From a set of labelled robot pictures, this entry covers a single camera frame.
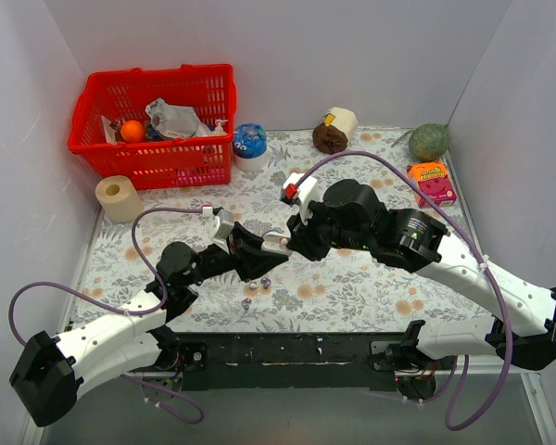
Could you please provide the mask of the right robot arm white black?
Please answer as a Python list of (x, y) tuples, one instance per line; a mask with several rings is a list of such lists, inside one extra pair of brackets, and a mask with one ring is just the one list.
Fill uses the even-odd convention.
[(418, 369), (448, 356), (490, 355), (539, 371), (556, 360), (556, 287), (534, 286), (478, 260), (445, 224), (420, 210), (389, 210), (371, 187), (352, 179), (321, 194), (313, 177), (293, 174), (284, 202), (299, 206), (287, 222), (287, 247), (308, 260), (320, 261), (332, 248), (365, 251), (488, 311), (473, 320), (410, 323), (403, 340), (380, 354), (393, 366)]

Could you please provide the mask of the white earbud charging case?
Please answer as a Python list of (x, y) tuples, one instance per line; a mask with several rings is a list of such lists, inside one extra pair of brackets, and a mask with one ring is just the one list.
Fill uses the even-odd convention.
[(285, 256), (290, 256), (292, 251), (288, 248), (287, 244), (285, 246), (281, 246), (279, 241), (282, 237), (288, 239), (290, 241), (290, 237), (282, 234), (280, 232), (269, 231), (262, 236), (262, 244), (261, 249), (267, 252), (281, 254)]

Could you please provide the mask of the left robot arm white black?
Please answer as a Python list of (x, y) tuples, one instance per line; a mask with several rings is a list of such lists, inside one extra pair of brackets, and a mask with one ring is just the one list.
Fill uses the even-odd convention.
[(201, 252), (184, 242), (167, 245), (158, 277), (128, 303), (53, 337), (42, 331), (25, 341), (9, 378), (37, 426), (50, 426), (93, 388), (136, 368), (170, 370), (182, 354), (172, 321), (196, 300), (193, 285), (236, 271), (251, 281), (288, 261), (288, 236), (249, 233), (240, 223), (219, 226)]

